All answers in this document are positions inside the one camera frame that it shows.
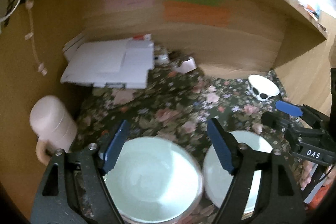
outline black cable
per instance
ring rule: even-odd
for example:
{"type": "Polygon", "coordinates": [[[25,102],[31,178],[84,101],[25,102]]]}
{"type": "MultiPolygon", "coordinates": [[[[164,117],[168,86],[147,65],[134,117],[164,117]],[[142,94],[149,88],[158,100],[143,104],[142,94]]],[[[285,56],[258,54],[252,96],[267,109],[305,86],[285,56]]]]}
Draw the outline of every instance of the black cable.
{"type": "Polygon", "coordinates": [[[332,167],[330,168],[330,170],[317,182],[317,184],[319,184],[322,180],[324,180],[329,174],[330,172],[334,169],[336,164],[333,164],[332,167]]]}

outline mug handle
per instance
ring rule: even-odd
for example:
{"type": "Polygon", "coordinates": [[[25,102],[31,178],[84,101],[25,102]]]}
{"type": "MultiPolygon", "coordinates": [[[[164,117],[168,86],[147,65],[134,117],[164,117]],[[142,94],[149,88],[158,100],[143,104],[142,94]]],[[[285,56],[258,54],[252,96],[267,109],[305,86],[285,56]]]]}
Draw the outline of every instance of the mug handle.
{"type": "Polygon", "coordinates": [[[48,165],[51,159],[51,157],[46,154],[47,144],[47,140],[38,139],[35,150],[37,158],[44,165],[48,165]]]}

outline white bowl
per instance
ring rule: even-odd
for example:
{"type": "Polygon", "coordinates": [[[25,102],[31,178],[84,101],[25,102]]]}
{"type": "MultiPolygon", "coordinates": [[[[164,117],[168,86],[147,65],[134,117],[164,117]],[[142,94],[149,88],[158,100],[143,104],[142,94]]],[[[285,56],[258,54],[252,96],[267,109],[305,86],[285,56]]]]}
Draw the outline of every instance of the white bowl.
{"type": "Polygon", "coordinates": [[[248,90],[259,101],[272,99],[280,93],[276,84],[261,75],[250,75],[248,82],[248,90]]]}
{"type": "Polygon", "coordinates": [[[124,220],[174,223],[199,203],[202,173],[178,145],[158,137],[126,142],[106,186],[124,220]]]}
{"type": "MultiPolygon", "coordinates": [[[[236,130],[231,133],[238,143],[246,143],[253,150],[266,153],[270,153],[272,151],[271,145],[263,137],[255,133],[245,130],[236,130]]],[[[222,168],[213,145],[211,145],[205,155],[203,162],[203,174],[205,192],[212,203],[220,208],[230,187],[233,176],[222,168]]],[[[259,191],[260,177],[261,170],[255,171],[250,194],[244,210],[245,214],[251,213],[254,210],[259,191]]]]}

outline metal bolt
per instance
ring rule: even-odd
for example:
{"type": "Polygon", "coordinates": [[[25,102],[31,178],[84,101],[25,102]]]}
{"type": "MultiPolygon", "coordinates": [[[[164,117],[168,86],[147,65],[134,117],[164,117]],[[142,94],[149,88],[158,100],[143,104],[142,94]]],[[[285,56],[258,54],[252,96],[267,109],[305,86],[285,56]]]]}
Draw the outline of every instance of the metal bolt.
{"type": "Polygon", "coordinates": [[[63,149],[57,149],[56,151],[55,151],[55,155],[56,156],[61,156],[63,154],[63,149]]]}
{"type": "Polygon", "coordinates": [[[238,148],[241,150],[246,150],[247,149],[247,144],[246,143],[239,143],[238,148]]]}
{"type": "Polygon", "coordinates": [[[97,145],[96,143],[90,143],[90,144],[89,144],[89,149],[90,149],[90,150],[95,150],[95,149],[97,148],[97,146],[98,146],[98,145],[97,145]]]}
{"type": "Polygon", "coordinates": [[[273,153],[277,156],[280,156],[281,155],[281,151],[279,149],[274,149],[273,150],[273,153]]]}

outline floral tablecloth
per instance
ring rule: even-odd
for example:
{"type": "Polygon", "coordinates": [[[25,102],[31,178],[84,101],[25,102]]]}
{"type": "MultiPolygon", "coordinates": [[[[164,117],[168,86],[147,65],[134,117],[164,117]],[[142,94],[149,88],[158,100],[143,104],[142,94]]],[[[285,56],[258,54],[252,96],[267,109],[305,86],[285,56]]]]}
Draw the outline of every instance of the floral tablecloth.
{"type": "MultiPolygon", "coordinates": [[[[274,71],[268,76],[286,93],[274,71]]],[[[169,65],[156,67],[148,76],[145,90],[99,88],[82,105],[78,118],[78,135],[72,151],[80,150],[117,122],[131,123],[130,139],[140,136],[159,136],[186,149],[202,167],[204,156],[211,146],[206,134],[206,121],[216,117],[227,131],[248,130],[265,138],[273,148],[283,151],[294,173],[300,178],[300,159],[289,154],[289,144],[281,132],[261,124],[261,114],[274,109],[275,98],[259,102],[247,90],[247,80],[225,80],[207,77],[200,70],[182,75],[169,65]]],[[[85,189],[81,190],[82,213],[93,217],[85,189]]],[[[205,195],[198,207],[183,219],[183,223],[211,223],[218,211],[205,195]]]]}

